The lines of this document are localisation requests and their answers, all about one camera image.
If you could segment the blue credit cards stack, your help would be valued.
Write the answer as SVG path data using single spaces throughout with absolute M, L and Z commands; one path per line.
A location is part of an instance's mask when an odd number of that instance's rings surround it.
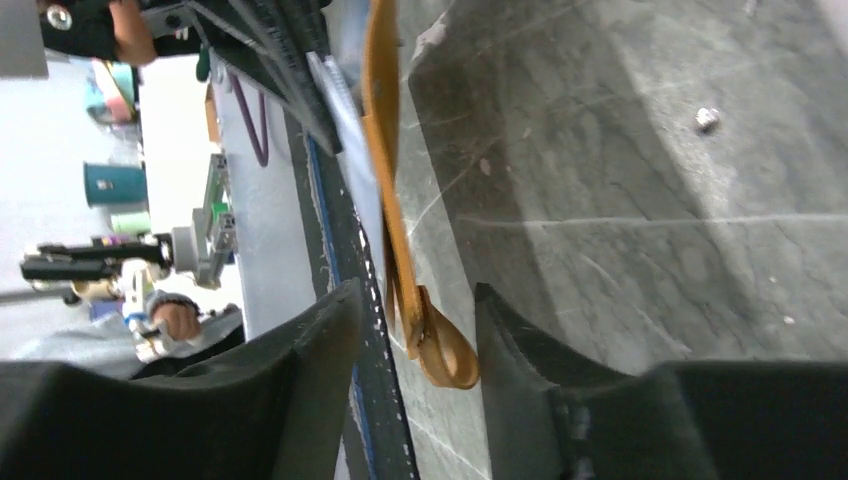
M 313 77 L 328 103 L 341 142 L 341 169 L 370 245 L 377 279 L 384 280 L 386 271 L 380 189 L 359 111 L 334 58 L 328 55 L 322 60 L 316 52 L 309 52 L 306 57 Z

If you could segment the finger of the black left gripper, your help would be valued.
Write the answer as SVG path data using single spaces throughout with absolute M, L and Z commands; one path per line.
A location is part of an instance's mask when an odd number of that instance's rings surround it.
M 279 100 L 328 154 L 341 151 L 335 122 L 307 61 L 330 53 L 327 1 L 187 1 L 213 52 Z

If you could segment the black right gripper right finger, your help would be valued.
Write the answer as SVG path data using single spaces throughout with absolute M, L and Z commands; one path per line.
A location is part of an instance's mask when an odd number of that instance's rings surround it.
M 475 321 L 496 479 L 843 479 L 843 362 L 673 361 L 630 376 L 490 285 Z

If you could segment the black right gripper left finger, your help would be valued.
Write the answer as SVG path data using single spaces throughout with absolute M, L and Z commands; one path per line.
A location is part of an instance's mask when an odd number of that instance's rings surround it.
M 173 376 L 1 367 L 5 479 L 330 479 L 358 355 L 362 288 Z

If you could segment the orange card holder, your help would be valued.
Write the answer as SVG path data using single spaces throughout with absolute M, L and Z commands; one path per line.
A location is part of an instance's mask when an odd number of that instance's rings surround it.
M 431 302 L 417 282 L 407 231 L 395 187 L 398 159 L 400 77 L 396 3 L 369 3 L 361 93 L 362 122 L 380 188 L 386 260 L 387 324 L 401 325 L 408 358 L 419 362 L 429 381 L 468 390 L 479 381 L 479 362 L 467 338 Z

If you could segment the person's hand in background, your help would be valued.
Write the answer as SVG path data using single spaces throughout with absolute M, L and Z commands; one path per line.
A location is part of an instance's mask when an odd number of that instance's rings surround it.
M 193 303 L 161 303 L 153 309 L 152 318 L 165 325 L 174 341 L 190 341 L 201 333 L 199 311 Z

